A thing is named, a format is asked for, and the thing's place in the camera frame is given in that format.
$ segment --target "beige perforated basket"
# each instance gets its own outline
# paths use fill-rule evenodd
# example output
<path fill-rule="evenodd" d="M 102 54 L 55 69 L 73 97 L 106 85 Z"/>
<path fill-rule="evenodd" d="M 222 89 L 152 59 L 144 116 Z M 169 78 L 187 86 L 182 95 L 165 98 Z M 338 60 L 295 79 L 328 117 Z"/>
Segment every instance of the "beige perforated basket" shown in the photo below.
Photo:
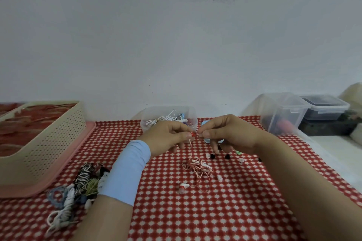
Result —
<path fill-rule="evenodd" d="M 11 156 L 0 157 L 0 185 L 34 184 L 85 129 L 83 105 L 79 101 L 36 101 L 2 116 L 0 122 L 28 106 L 77 103 L 33 140 Z"/>

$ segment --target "red checkered tablecloth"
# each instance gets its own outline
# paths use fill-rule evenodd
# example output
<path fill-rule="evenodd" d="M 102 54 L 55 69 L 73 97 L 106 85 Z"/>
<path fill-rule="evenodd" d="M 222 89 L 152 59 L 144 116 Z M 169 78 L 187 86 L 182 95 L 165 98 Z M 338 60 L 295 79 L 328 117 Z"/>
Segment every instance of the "red checkered tablecloth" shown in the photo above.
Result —
<path fill-rule="evenodd" d="M 244 120 L 260 126 L 259 117 Z M 97 128 L 82 148 L 46 191 L 32 198 L 0 200 L 0 240 L 44 240 L 48 228 L 46 218 L 54 207 L 46 192 L 59 185 L 70 184 L 86 162 L 103 163 L 111 167 L 121 150 L 136 139 L 142 130 L 139 121 L 109 121 L 97 123 Z M 280 137 L 300 154 L 321 175 L 353 202 L 362 206 L 362 195 L 344 181 L 338 173 L 296 136 Z M 211 153 L 203 140 L 193 142 L 194 156 L 202 157 L 214 170 L 210 193 L 188 188 L 180 195 L 180 183 L 191 183 L 190 171 L 181 167 L 190 149 L 176 154 L 166 153 L 152 159 L 143 171 L 133 210 L 129 240 L 302 240 L 303 231 L 289 210 L 283 196 L 256 156 L 224 155 L 206 160 Z M 238 158 L 243 157 L 243 164 Z M 84 219 L 83 207 L 75 208 L 78 221 Z M 69 239 L 79 224 L 56 232 L 47 240 Z"/>

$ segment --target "red and white tangled cable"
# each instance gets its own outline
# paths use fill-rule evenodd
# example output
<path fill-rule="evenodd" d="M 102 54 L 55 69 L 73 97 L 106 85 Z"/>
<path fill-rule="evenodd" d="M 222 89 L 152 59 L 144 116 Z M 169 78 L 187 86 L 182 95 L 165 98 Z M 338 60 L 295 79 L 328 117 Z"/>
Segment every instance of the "red and white tangled cable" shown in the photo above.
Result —
<path fill-rule="evenodd" d="M 196 158 L 196 159 L 192 159 L 192 152 L 193 152 L 193 147 L 192 147 L 192 143 L 191 140 L 189 140 L 190 145 L 191 145 L 191 154 L 188 160 L 185 160 L 182 162 L 182 167 L 185 170 L 193 170 L 196 176 L 196 184 L 195 185 L 191 185 L 192 187 L 199 187 L 199 189 L 203 192 L 203 193 L 208 193 L 210 191 L 210 185 L 208 187 L 208 189 L 206 191 L 202 190 L 201 187 L 199 186 L 201 178 L 203 175 L 206 175 L 207 178 L 209 179 L 209 183 L 210 181 L 210 176 L 212 175 L 212 169 L 209 165 L 207 165 L 204 161 L 202 161 L 202 159 L 200 158 Z"/>

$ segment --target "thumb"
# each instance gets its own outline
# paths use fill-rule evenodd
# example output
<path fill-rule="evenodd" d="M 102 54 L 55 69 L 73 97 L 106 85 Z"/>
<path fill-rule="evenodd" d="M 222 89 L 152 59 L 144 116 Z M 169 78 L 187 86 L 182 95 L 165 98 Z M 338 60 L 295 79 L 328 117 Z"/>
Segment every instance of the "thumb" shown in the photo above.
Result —
<path fill-rule="evenodd" d="M 192 134 L 188 131 L 183 131 L 181 133 L 172 134 L 172 144 L 178 144 L 183 141 L 187 141 L 192 138 Z"/>
<path fill-rule="evenodd" d="M 226 129 L 225 127 L 219 129 L 210 129 L 203 131 L 202 136 L 203 138 L 210 138 L 210 139 L 220 139 L 225 138 Z"/>

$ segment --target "blue wristband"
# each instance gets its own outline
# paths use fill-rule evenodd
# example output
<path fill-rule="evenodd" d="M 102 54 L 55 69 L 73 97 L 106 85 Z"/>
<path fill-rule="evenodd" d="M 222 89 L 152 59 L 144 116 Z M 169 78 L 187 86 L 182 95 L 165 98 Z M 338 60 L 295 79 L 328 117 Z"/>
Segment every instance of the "blue wristband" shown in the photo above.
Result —
<path fill-rule="evenodd" d="M 99 194 L 134 205 L 142 171 L 151 158 L 149 146 L 134 140 L 120 153 Z"/>

